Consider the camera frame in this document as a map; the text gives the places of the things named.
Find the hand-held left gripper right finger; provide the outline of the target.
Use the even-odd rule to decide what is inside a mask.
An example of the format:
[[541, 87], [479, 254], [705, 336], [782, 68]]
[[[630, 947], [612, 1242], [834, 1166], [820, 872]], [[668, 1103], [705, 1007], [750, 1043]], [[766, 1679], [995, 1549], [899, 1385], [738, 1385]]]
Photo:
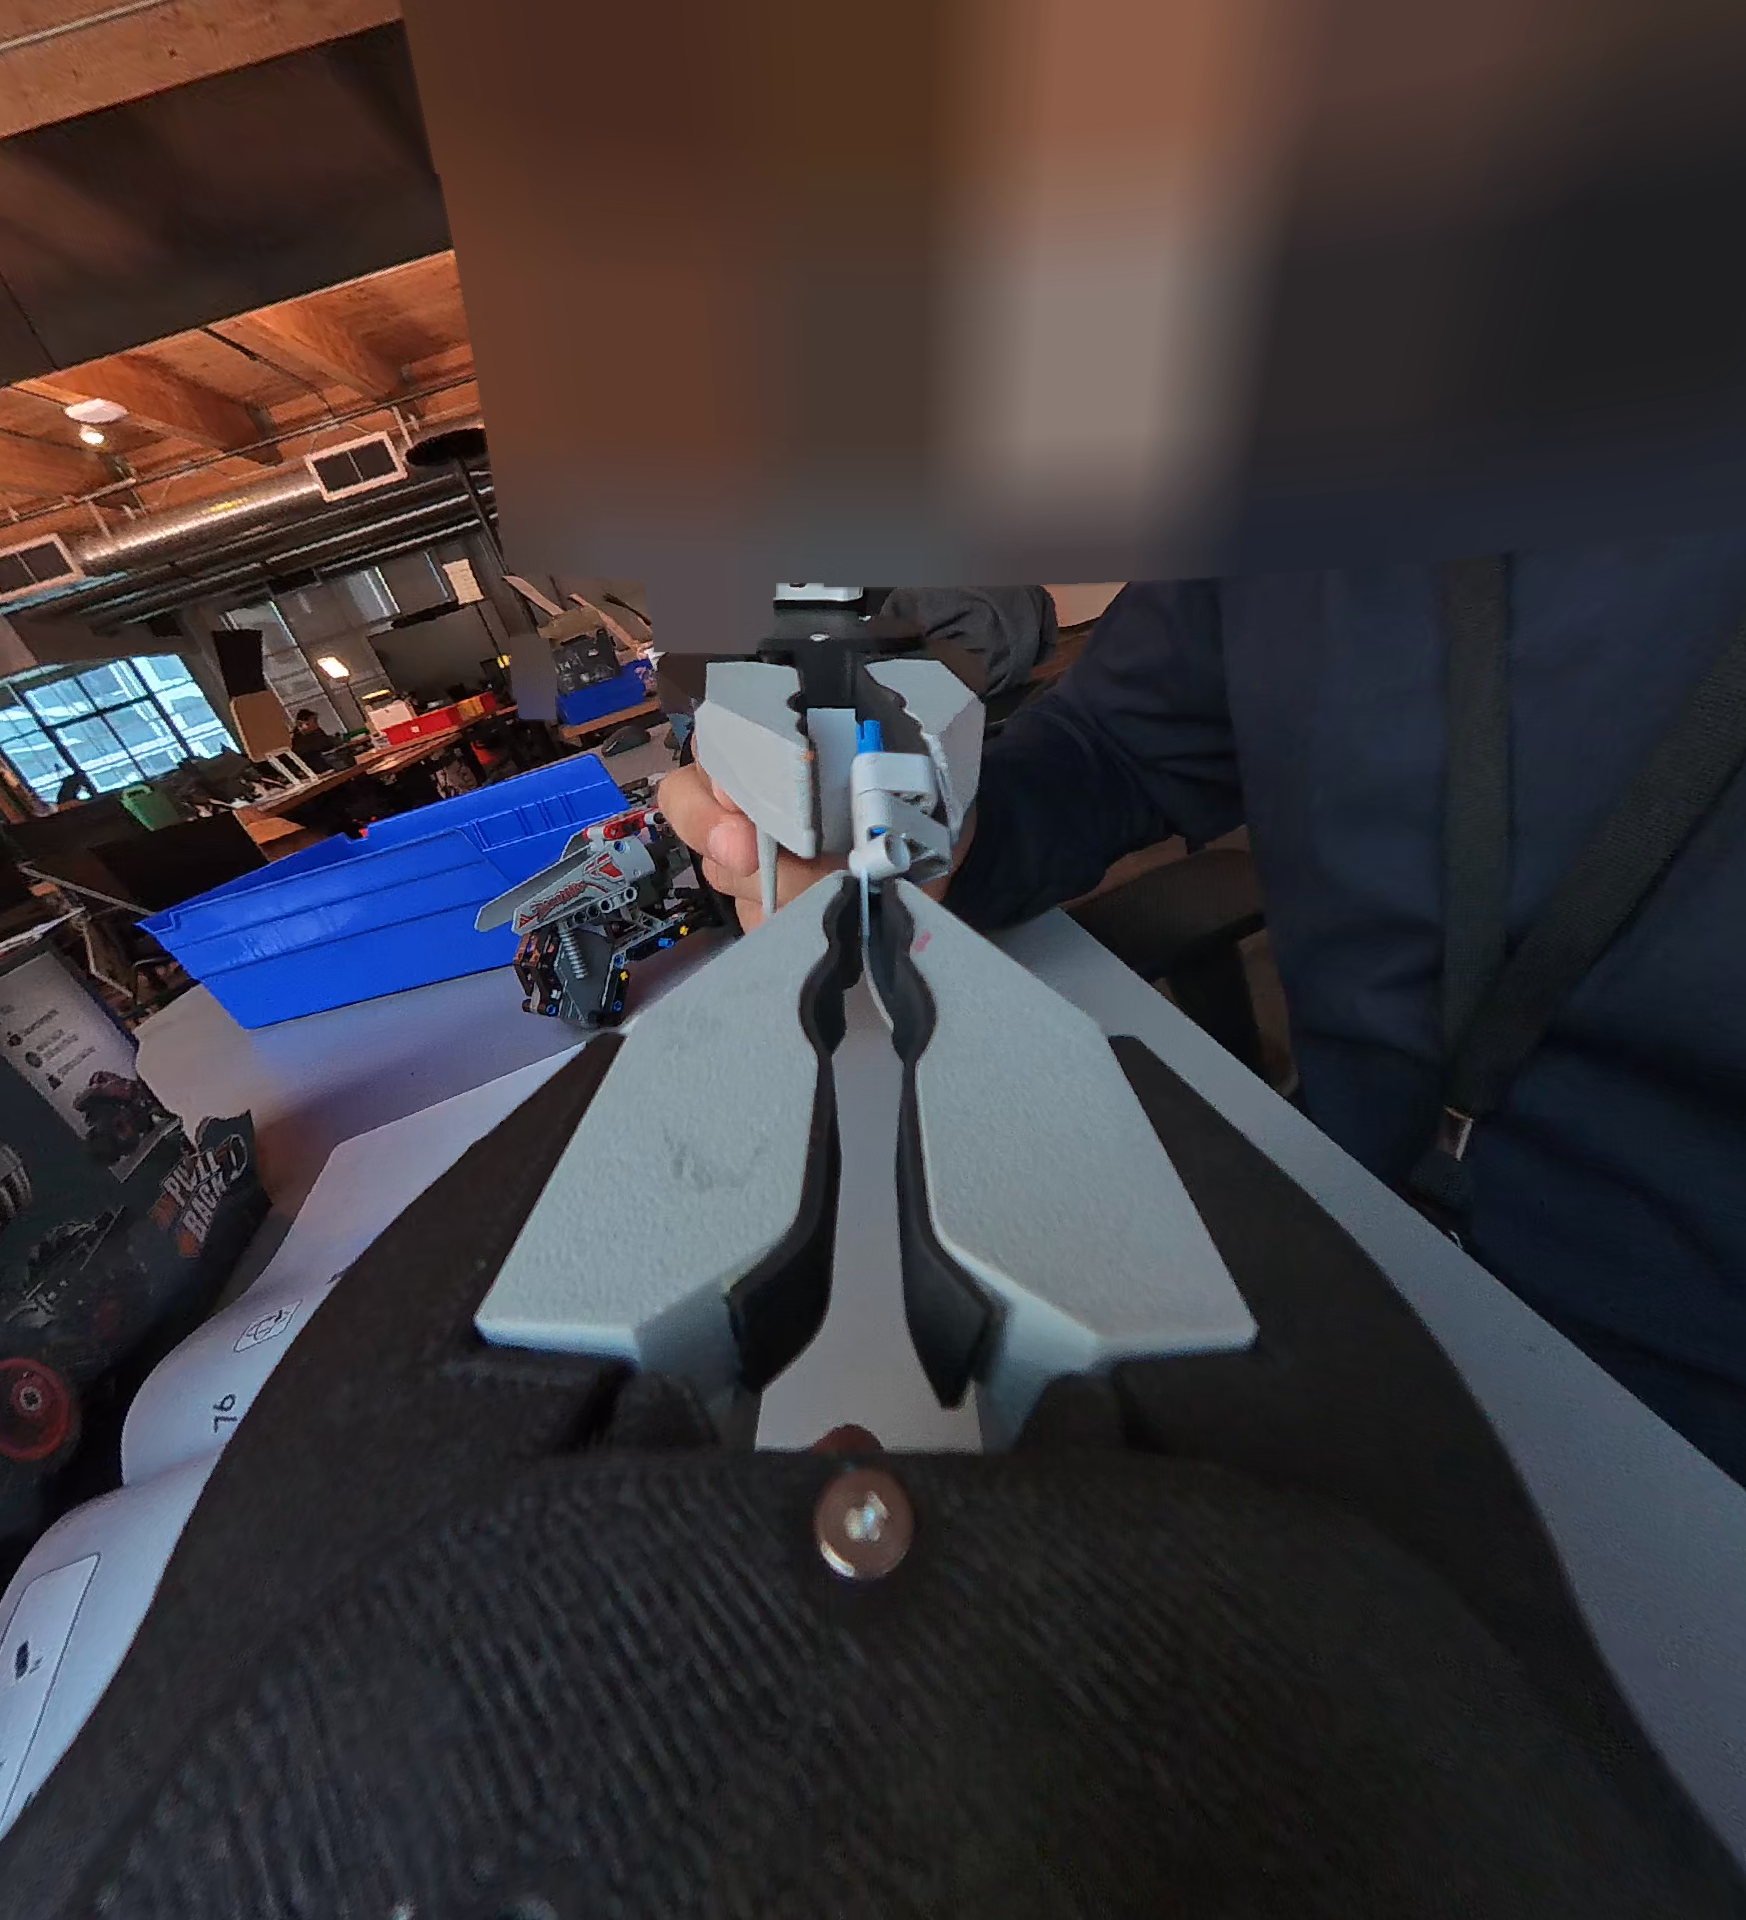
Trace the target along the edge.
[[1248, 1351], [1254, 1312], [1099, 1023], [913, 883], [881, 888], [864, 952], [933, 1399], [1032, 1407], [1063, 1377]]

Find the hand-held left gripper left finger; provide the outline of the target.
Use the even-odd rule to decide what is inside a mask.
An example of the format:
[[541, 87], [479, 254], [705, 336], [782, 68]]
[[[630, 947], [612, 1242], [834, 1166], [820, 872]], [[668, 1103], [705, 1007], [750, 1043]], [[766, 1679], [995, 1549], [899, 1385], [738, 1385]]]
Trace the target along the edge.
[[765, 1390], [830, 1308], [861, 894], [814, 883], [650, 1007], [485, 1292], [496, 1347]]

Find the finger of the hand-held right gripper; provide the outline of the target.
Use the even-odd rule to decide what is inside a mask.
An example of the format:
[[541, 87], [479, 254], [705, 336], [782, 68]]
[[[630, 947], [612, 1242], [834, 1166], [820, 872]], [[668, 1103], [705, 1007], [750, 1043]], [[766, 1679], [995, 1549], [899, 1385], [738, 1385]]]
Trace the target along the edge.
[[693, 764], [726, 812], [754, 837], [758, 919], [779, 903], [779, 862], [820, 857], [819, 750], [804, 717], [801, 676], [770, 658], [711, 658], [693, 710]]
[[885, 658], [881, 682], [901, 695], [903, 715], [916, 735], [885, 735], [892, 752], [919, 752], [933, 759], [938, 812], [952, 827], [956, 852], [940, 876], [912, 883], [929, 888], [956, 875], [959, 855], [967, 850], [982, 779], [982, 701], [966, 680], [938, 658]]

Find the grey lego beam assembly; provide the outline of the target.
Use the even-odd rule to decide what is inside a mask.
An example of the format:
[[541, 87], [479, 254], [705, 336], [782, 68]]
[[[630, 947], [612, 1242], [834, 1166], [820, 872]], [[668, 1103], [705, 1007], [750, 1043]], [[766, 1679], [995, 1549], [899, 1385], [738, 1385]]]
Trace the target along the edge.
[[848, 868], [863, 894], [869, 895], [899, 876], [940, 876], [951, 866], [956, 834], [935, 811], [933, 759], [888, 750], [875, 717], [858, 719], [856, 746], [848, 769]]

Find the person's right forearm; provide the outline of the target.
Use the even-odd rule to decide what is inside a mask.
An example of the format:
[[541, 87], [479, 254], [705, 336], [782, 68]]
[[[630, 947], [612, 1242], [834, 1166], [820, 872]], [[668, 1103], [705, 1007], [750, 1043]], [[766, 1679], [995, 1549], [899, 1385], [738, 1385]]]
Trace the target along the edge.
[[943, 903], [982, 932], [1099, 888], [1167, 839], [1245, 827], [1218, 583], [1134, 583], [1069, 674], [982, 755], [972, 837]]

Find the partly built lego truck model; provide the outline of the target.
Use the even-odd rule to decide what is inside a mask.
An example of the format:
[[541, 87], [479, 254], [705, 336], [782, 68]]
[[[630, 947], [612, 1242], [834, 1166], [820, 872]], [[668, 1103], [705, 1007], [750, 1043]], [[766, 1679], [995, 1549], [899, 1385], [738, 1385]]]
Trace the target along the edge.
[[635, 965], [726, 926], [698, 855], [652, 806], [570, 834], [562, 857], [485, 900], [479, 930], [518, 938], [524, 1013], [619, 1026]]

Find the lego instruction booklet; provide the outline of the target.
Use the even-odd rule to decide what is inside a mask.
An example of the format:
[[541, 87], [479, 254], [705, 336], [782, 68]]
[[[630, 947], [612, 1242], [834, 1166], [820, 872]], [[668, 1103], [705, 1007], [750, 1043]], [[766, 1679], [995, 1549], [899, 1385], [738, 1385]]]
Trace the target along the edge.
[[84, 1857], [322, 1601], [422, 1561], [468, 1478], [597, 1422], [616, 1361], [497, 1347], [475, 1312], [611, 1057], [569, 1050], [425, 1189], [401, 1146], [459, 1102], [340, 1148], [263, 1281], [155, 1368], [122, 1489], [0, 1598], [0, 1836], [59, 1795]]

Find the dark lego set box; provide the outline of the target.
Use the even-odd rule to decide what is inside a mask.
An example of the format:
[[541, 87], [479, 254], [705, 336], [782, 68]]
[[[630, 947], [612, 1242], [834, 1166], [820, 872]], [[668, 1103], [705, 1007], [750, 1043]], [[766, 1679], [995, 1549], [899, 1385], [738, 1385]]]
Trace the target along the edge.
[[251, 1115], [176, 1115], [50, 939], [0, 947], [0, 1552], [94, 1475], [268, 1212]]

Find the person's right hand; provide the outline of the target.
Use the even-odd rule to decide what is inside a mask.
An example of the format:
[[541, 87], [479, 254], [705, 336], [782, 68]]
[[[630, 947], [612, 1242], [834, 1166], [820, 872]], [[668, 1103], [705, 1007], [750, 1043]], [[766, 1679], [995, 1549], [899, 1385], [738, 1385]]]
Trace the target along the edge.
[[698, 859], [705, 883], [726, 899], [728, 919], [739, 930], [758, 928], [765, 920], [758, 824], [698, 762], [668, 770], [657, 788], [657, 806]]

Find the blue plastic bin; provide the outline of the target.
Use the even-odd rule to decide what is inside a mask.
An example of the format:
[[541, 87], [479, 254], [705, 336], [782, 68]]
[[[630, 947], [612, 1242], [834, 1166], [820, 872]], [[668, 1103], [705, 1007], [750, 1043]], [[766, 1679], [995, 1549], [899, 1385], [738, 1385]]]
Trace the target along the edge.
[[518, 935], [479, 910], [630, 797], [592, 752], [372, 823], [141, 920], [245, 1028], [472, 972]]

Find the black monitor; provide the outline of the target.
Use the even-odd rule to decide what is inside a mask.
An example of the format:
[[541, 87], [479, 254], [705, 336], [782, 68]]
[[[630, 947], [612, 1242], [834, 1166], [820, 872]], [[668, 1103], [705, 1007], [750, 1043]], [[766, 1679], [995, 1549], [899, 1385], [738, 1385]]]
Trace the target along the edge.
[[268, 859], [234, 812], [150, 829], [115, 796], [2, 829], [23, 872], [84, 905], [150, 915], [263, 872]]

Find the person's dark-clothed body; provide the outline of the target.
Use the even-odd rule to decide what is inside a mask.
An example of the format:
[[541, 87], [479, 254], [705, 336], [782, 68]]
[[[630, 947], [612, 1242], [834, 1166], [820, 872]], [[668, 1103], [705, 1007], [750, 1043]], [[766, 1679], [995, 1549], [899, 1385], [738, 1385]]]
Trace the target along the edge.
[[1305, 1108], [1746, 1486], [1746, 532], [1221, 595]]

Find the large grid window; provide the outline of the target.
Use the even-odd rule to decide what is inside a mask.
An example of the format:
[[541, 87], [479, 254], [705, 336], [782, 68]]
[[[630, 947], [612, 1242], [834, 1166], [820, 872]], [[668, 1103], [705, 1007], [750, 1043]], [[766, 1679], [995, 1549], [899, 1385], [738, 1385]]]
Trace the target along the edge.
[[35, 669], [0, 680], [0, 759], [52, 807], [158, 781], [237, 739], [176, 653]]

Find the silver ventilation duct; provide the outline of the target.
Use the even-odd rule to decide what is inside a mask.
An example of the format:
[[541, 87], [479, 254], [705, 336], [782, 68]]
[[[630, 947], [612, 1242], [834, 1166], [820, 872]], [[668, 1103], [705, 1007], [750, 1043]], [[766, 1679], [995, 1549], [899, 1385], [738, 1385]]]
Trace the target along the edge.
[[115, 529], [38, 532], [0, 545], [0, 610], [146, 572], [234, 535], [275, 529], [311, 510], [350, 503], [412, 478], [390, 434], [372, 434], [285, 463], [261, 483], [143, 513]]

